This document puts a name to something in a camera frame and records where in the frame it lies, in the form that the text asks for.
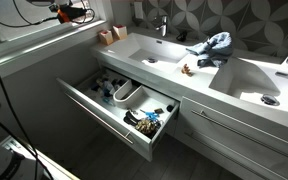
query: white double sink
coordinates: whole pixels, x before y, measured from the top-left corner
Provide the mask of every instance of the white double sink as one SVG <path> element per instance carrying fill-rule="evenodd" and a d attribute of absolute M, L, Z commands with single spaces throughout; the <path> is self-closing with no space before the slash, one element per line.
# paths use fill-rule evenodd
<path fill-rule="evenodd" d="M 181 60 L 188 55 L 185 48 L 136 33 L 105 47 L 107 52 L 133 61 L 139 68 L 149 66 L 168 74 L 183 64 Z M 223 96 L 288 112 L 288 68 L 281 65 L 232 57 L 217 71 L 208 88 Z M 265 104 L 261 100 L 263 95 L 274 97 L 279 105 Z"/>

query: countertop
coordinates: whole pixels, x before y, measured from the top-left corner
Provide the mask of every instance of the countertop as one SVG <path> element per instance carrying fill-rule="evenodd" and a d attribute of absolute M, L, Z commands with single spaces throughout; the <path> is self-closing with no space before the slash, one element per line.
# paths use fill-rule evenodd
<path fill-rule="evenodd" d="M 159 33 L 143 28 L 134 27 L 128 29 L 128 33 L 131 32 L 164 41 L 179 43 L 184 46 L 192 46 L 198 43 L 198 40 L 196 39 L 188 39 L 185 43 L 180 43 L 175 40 L 176 36 L 168 35 L 167 37 L 162 38 Z M 218 68 L 206 67 L 200 69 L 196 65 L 198 60 L 196 56 L 191 54 L 185 56 L 178 64 L 176 70 L 170 74 L 148 67 L 140 62 L 121 58 L 117 54 L 109 53 L 105 47 L 107 46 L 101 43 L 91 47 L 93 56 L 101 63 L 104 63 L 104 65 L 109 65 L 111 68 L 123 71 L 129 75 L 130 78 L 133 76 L 140 77 L 141 80 L 147 82 L 146 85 L 153 86 L 152 88 L 174 97 L 175 99 L 181 100 L 182 96 L 186 96 L 202 104 L 211 104 L 214 109 L 222 109 L 227 115 L 232 115 L 237 119 L 243 119 L 247 124 L 254 127 L 260 127 L 263 131 L 270 132 L 271 134 L 282 137 L 282 139 L 288 141 L 288 112 L 243 101 L 209 88 Z M 238 49 L 234 49 L 232 57 L 250 61 L 256 60 L 258 63 L 282 69 L 284 72 L 288 71 L 287 67 L 270 63 L 282 61 L 276 57 Z M 193 76 L 189 77 L 181 73 L 182 66 L 185 63 L 190 67 Z M 234 112 L 232 112 L 234 111 L 234 108 L 238 108 L 241 112 L 237 115 L 234 114 Z"/>

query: window sill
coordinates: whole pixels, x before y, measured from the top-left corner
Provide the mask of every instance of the window sill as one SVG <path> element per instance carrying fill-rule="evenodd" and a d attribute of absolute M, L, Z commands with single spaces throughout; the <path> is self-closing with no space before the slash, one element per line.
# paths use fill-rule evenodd
<path fill-rule="evenodd" d="M 110 28 L 109 22 L 97 21 L 47 41 L 9 53 L 0 58 L 0 74 L 2 77 L 9 76 L 79 43 L 95 38 L 99 31 Z"/>

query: gray floor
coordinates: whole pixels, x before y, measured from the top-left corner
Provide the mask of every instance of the gray floor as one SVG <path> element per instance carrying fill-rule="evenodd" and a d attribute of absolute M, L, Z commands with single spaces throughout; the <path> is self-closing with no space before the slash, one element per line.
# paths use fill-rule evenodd
<path fill-rule="evenodd" d="M 237 180 L 232 173 L 165 135 L 146 161 L 102 127 L 90 132 L 66 159 L 82 180 Z"/>

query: towel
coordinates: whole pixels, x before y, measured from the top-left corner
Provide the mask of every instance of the towel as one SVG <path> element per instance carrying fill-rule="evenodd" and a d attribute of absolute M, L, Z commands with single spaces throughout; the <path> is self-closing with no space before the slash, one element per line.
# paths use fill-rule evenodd
<path fill-rule="evenodd" d="M 206 42 L 198 43 L 186 48 L 186 50 L 198 56 L 200 68 L 206 66 L 220 67 L 233 54 L 232 38 L 230 33 L 222 32 L 214 35 Z"/>

